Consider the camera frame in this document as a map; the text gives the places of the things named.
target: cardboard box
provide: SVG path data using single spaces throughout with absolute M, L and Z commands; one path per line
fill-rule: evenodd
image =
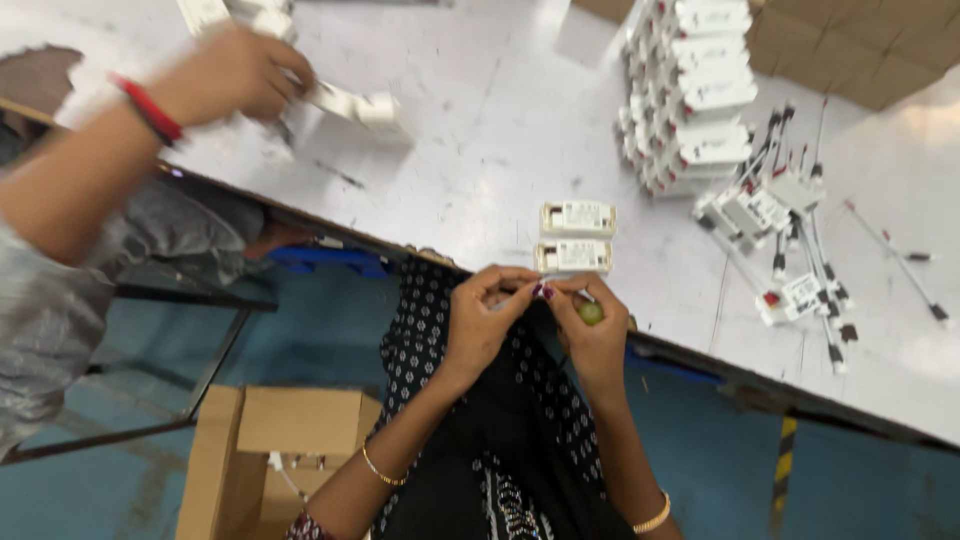
M 883 61 L 883 53 L 836 30 L 828 30 L 811 60 L 838 80 L 847 81 L 862 73 L 875 71 Z
M 836 0 L 770 0 L 766 7 L 814 28 L 826 28 L 836 5 Z
M 756 21 L 754 41 L 760 48 L 789 60 L 813 54 L 822 33 L 820 28 L 768 7 Z
M 833 85 L 833 74 L 826 71 L 823 66 L 815 61 L 801 60 L 792 61 L 786 64 L 777 64 L 775 75 L 780 75 L 786 79 L 813 88 L 818 92 L 826 93 Z
M 766 0 L 751 66 L 881 110 L 960 62 L 960 0 Z
M 750 67 L 756 72 L 773 75 L 777 69 L 777 55 L 766 49 L 750 47 Z
M 322 454 L 323 471 L 288 471 L 312 493 L 363 443 L 380 403 L 358 391 L 320 388 L 211 386 L 187 466 L 177 540 L 276 540 L 303 501 L 269 452 Z
M 946 70 L 960 60 L 960 39 L 944 31 L 925 33 L 911 38 L 898 38 L 893 50 L 912 61 Z
M 622 24 L 634 8 L 635 0 L 572 0 L 573 4 L 594 12 L 616 24 Z
M 880 50 L 890 48 L 900 32 L 903 31 L 902 25 L 880 16 L 878 13 L 847 19 L 833 26 L 833 28 L 843 35 L 850 36 Z

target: floor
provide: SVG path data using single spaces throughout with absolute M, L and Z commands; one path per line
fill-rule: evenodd
M 383 383 L 377 345 L 397 303 L 394 282 L 342 268 L 273 269 L 263 278 L 280 311 L 253 317 L 219 383 Z M 115 367 L 71 388 L 68 410 L 31 444 L 144 425 L 184 407 L 184 386 L 231 313 L 121 300 L 109 319 L 98 359 Z M 770 538 L 780 418 L 738 412 L 711 386 L 654 372 L 631 368 L 628 384 L 686 537 Z M 0 469 L 3 536 L 173 539 L 191 439 L 188 430 Z M 952 511 L 960 457 L 805 423 L 796 441 L 780 538 L 960 538 L 960 514 Z

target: red thread bracelet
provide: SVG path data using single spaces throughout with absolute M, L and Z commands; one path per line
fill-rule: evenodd
M 143 86 L 116 73 L 109 76 L 110 80 L 127 94 L 133 107 L 165 145 L 173 146 L 174 142 L 183 138 L 183 127 L 156 105 Z

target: hand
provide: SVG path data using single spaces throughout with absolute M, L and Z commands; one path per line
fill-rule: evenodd
M 441 370 L 453 375 L 463 391 L 493 362 L 507 330 L 533 302 L 539 279 L 533 270 L 494 265 L 453 289 L 450 336 Z
M 588 326 L 577 313 L 577 308 L 588 302 L 580 294 L 581 290 L 596 299 L 603 309 L 603 320 L 594 326 Z M 630 311 L 596 274 L 548 282 L 543 286 L 543 296 L 557 319 L 564 348 L 569 348 L 588 400 L 622 394 L 623 354 Z
M 283 41 L 229 23 L 147 92 L 174 121 L 190 127 L 236 111 L 274 120 L 288 101 L 302 97 L 315 83 L 313 68 L 302 54 Z

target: woman's left hand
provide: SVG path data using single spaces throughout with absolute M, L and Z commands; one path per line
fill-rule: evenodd
M 453 289 L 450 336 L 441 371 L 462 385 L 463 391 L 493 362 L 507 330 L 533 302 L 539 279 L 533 270 L 494 265 Z

